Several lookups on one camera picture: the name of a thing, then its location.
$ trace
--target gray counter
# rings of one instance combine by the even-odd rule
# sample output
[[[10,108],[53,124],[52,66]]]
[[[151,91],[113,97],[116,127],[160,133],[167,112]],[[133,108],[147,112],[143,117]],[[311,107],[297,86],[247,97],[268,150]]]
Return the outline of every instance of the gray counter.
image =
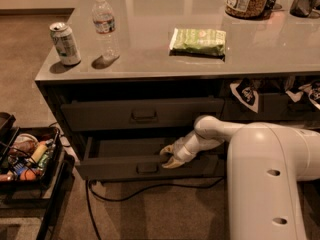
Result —
[[[292,16],[289,13],[292,0],[278,0],[282,10],[272,12],[264,20],[242,20],[227,15],[226,0],[108,1],[116,15],[120,58],[105,69],[92,67],[100,55],[91,18],[94,0],[81,0],[69,20],[81,52],[81,63],[63,67],[53,48],[36,81],[301,75],[317,74],[320,68],[320,21]],[[225,61],[169,56],[175,27],[226,31]]]

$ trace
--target black cable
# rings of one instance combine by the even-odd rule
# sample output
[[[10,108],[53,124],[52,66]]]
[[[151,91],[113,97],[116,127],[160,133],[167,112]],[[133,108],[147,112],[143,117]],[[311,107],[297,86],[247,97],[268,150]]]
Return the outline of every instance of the black cable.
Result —
[[[126,201],[126,200],[129,200],[130,198],[140,194],[141,192],[144,192],[146,190],[149,190],[149,189],[152,189],[152,188],[158,188],[158,187],[167,187],[167,186],[171,186],[171,187],[181,187],[181,188],[197,188],[197,189],[208,189],[208,188],[211,188],[211,187],[214,187],[215,185],[217,185],[220,181],[224,180],[224,177],[218,177],[218,180],[216,180],[215,182],[209,184],[209,185],[205,185],[205,186],[200,186],[200,185],[183,185],[183,184],[176,184],[176,183],[162,183],[162,184],[156,184],[156,185],[151,185],[151,186],[148,186],[148,187],[145,187],[145,188],[142,188],[136,192],[134,192],[133,194],[127,196],[127,197],[124,197],[124,198],[120,198],[120,199],[112,199],[112,198],[107,198],[107,197],[103,197],[99,194],[97,194],[93,189],[92,189],[92,181],[89,180],[88,182],[88,187],[89,187],[89,190],[91,191],[91,193],[96,197],[96,198],[99,198],[99,199],[102,199],[104,201],[108,201],[108,202],[123,202],[123,201]]]
[[[89,215],[90,215],[90,219],[92,222],[92,226],[94,228],[94,231],[96,233],[96,236],[98,238],[98,240],[101,240],[98,228],[97,228],[97,224],[93,218],[93,214],[92,214],[92,210],[91,210],[91,204],[90,204],[90,199],[89,199],[89,181],[86,180],[86,198],[87,198],[87,206],[88,206],[88,210],[89,210]]]

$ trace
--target desk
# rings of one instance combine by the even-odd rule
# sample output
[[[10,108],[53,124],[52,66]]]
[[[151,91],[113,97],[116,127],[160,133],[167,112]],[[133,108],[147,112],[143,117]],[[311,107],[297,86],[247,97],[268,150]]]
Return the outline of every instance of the desk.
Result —
[[[290,15],[292,0],[278,0],[282,10],[263,20],[227,15],[226,0],[108,1],[116,15],[120,58],[105,69],[92,66],[100,55],[91,19],[94,0],[81,0],[69,20],[81,63],[64,67],[53,48],[35,79],[79,157],[76,167],[84,179],[212,175],[216,154],[174,172],[163,170],[157,155],[204,113],[232,121],[317,125],[319,111],[304,101],[292,103],[279,91],[261,92],[259,113],[230,93],[230,82],[244,77],[310,81],[319,76],[320,23]],[[169,56],[175,27],[226,31],[225,61]]]

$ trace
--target water bottle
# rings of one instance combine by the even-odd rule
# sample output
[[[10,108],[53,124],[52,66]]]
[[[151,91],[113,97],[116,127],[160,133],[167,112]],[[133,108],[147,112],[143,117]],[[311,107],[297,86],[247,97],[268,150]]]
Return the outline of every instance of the water bottle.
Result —
[[[103,60],[110,65],[119,58],[119,45],[115,33],[114,13],[106,0],[95,0],[92,19],[97,32]]]

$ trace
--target soda can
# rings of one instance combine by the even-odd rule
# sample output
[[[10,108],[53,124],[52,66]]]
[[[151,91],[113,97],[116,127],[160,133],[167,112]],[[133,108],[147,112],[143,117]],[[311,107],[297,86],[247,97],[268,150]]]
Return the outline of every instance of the soda can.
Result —
[[[56,22],[51,24],[50,36],[63,65],[72,66],[81,61],[72,29],[66,23]]]

